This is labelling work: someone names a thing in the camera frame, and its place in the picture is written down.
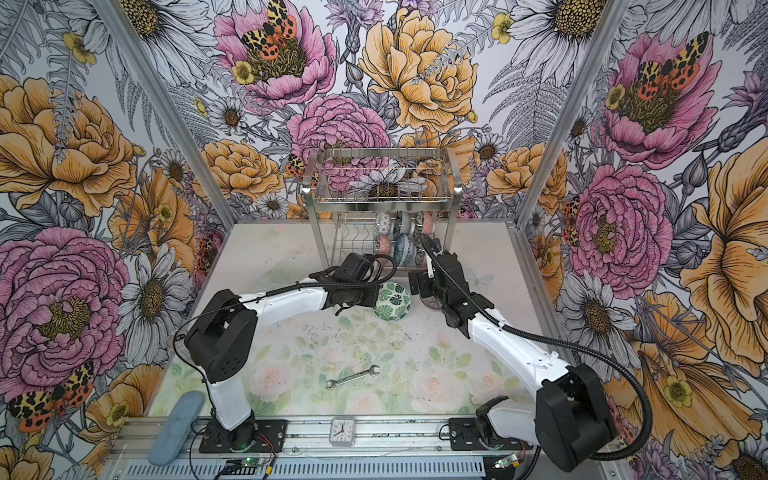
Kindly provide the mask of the black floral pattern bowl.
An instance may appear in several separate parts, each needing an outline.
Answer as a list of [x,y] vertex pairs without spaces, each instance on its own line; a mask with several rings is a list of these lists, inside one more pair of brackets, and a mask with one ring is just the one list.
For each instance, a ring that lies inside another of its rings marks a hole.
[[387,235],[378,235],[375,238],[374,253],[378,255],[392,255],[392,244]]

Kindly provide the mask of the green leaf pattern bowl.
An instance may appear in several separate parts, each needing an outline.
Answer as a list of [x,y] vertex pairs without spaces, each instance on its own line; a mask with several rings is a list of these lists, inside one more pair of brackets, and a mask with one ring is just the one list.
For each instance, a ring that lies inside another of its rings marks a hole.
[[396,322],[408,315],[411,306],[411,295],[405,286],[396,282],[386,282],[379,290],[374,314],[381,320]]

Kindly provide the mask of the purple pink bowl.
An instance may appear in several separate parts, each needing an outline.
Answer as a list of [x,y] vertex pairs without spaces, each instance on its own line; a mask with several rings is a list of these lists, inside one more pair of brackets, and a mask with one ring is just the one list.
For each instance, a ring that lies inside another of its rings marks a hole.
[[442,308],[442,303],[439,298],[436,298],[434,296],[430,296],[430,297],[421,296],[420,299],[423,305],[431,310],[438,311]]

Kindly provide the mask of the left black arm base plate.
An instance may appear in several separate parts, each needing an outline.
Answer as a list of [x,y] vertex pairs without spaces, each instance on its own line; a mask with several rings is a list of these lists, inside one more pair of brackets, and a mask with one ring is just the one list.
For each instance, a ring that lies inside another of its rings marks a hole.
[[287,427],[287,420],[249,418],[230,431],[213,418],[204,428],[199,451],[203,454],[280,453]]

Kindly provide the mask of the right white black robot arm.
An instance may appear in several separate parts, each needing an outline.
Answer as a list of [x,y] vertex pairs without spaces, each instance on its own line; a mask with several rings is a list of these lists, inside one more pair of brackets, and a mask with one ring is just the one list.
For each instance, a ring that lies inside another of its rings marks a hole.
[[437,300],[447,325],[493,354],[535,401],[525,409],[500,395],[478,407],[475,430],[487,447],[507,439],[526,442],[571,472],[616,437],[608,402],[588,365],[572,366],[556,352],[510,333],[492,302],[478,293],[467,298],[441,274],[411,273],[409,287],[414,295]]

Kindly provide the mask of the blue white floral bowl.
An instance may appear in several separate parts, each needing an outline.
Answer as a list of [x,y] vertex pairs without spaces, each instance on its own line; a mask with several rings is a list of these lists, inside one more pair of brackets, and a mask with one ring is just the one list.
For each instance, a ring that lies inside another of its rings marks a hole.
[[400,233],[395,239],[394,260],[398,267],[409,266],[415,256],[417,247],[410,235]]

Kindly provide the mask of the green geometric pattern bowl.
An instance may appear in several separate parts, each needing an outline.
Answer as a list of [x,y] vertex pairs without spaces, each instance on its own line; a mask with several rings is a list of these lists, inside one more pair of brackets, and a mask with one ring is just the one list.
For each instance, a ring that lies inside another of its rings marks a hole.
[[377,212],[374,224],[378,235],[388,237],[391,234],[392,218],[388,212]]

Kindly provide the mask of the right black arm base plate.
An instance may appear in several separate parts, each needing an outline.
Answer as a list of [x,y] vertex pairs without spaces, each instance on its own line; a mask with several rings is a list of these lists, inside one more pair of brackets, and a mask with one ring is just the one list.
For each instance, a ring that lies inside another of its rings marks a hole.
[[498,446],[490,425],[478,418],[450,418],[448,434],[452,451],[494,450]]

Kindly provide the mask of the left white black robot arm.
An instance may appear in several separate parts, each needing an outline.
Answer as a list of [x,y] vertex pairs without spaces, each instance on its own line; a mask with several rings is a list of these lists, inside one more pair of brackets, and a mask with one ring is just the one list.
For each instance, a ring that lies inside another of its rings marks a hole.
[[338,267],[263,293],[217,292],[183,339],[192,365],[202,372],[217,426],[226,433],[255,430],[241,371],[261,330],[307,313],[373,308],[387,281]]

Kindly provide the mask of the dark blue petal bowl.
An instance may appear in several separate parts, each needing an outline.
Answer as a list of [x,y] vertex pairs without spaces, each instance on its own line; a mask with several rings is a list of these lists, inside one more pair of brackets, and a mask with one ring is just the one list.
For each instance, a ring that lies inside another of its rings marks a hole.
[[398,212],[393,226],[393,234],[395,237],[399,235],[412,236],[415,233],[416,220],[414,216],[408,212]]

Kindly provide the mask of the pink rimmed patterned bowl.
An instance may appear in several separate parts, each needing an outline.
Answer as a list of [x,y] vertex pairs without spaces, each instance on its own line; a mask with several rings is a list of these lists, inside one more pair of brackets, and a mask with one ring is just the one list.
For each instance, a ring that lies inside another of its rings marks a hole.
[[431,236],[434,232],[434,219],[432,213],[429,211],[420,212],[417,215],[417,227],[419,233]]

